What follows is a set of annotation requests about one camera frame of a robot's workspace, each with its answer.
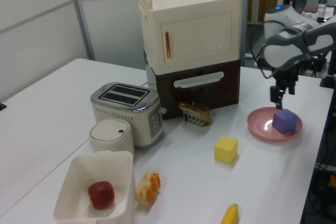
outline red apple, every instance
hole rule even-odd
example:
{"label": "red apple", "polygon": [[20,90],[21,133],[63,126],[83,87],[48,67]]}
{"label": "red apple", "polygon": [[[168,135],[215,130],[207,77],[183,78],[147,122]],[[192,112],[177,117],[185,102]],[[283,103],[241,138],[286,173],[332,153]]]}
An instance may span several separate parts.
{"label": "red apple", "polygon": [[88,195],[94,209],[107,208],[114,202],[114,190],[108,181],[99,181],[89,186]]}

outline wooden cabinet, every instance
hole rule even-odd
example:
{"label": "wooden cabinet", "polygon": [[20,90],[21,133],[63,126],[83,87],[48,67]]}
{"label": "wooden cabinet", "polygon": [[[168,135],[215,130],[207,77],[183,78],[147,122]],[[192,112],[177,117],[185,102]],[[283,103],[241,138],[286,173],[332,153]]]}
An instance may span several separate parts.
{"label": "wooden cabinet", "polygon": [[276,6],[277,0],[248,0],[247,21],[263,22],[265,13]]}

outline white table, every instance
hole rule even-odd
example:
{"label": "white table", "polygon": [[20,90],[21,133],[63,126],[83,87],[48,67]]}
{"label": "white table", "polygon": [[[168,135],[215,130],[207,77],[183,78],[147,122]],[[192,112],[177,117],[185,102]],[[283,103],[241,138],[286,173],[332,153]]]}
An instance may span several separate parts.
{"label": "white table", "polygon": [[[101,68],[116,66],[101,64]],[[76,79],[78,85],[84,82],[80,74]],[[155,169],[162,187],[150,210],[135,208],[133,223],[219,223],[234,202],[239,224],[299,223],[333,90],[319,87],[319,79],[300,76],[296,95],[285,94],[283,106],[301,117],[303,130],[292,141],[274,143],[252,135],[246,123],[254,109],[274,106],[269,101],[274,83],[256,69],[241,68],[239,104],[211,110],[211,126],[199,128],[182,117],[165,120],[165,137],[150,149],[135,151],[136,182],[146,170]],[[231,165],[214,160],[213,148],[222,135],[238,139],[238,157]],[[69,164],[87,153],[93,153],[89,142],[3,215],[0,223],[53,223]]]}
{"label": "white table", "polygon": [[77,59],[4,102],[0,216],[76,151],[96,124],[90,96],[109,82],[142,85],[143,70]]}

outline toaster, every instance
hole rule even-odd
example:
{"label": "toaster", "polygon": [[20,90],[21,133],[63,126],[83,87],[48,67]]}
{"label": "toaster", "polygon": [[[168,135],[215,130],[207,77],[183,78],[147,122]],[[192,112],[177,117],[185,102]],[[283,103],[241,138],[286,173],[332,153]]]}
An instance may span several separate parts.
{"label": "toaster", "polygon": [[128,121],[136,147],[150,146],[163,132],[166,109],[155,90],[112,82],[92,94],[91,105],[97,122],[105,118]]}

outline toy food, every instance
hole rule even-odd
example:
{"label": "toy food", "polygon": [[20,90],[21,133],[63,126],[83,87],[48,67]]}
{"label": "toy food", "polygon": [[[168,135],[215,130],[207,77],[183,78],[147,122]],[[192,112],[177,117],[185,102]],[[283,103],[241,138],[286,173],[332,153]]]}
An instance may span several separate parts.
{"label": "toy food", "polygon": [[161,181],[158,172],[147,171],[139,181],[135,190],[135,199],[140,205],[150,205],[154,202]]}
{"label": "toy food", "polygon": [[107,208],[114,202],[114,190],[108,181],[99,181],[89,186],[88,195],[94,209]]}
{"label": "toy food", "polygon": [[237,204],[232,204],[227,208],[220,224],[236,224],[237,221],[238,221],[238,206]]}

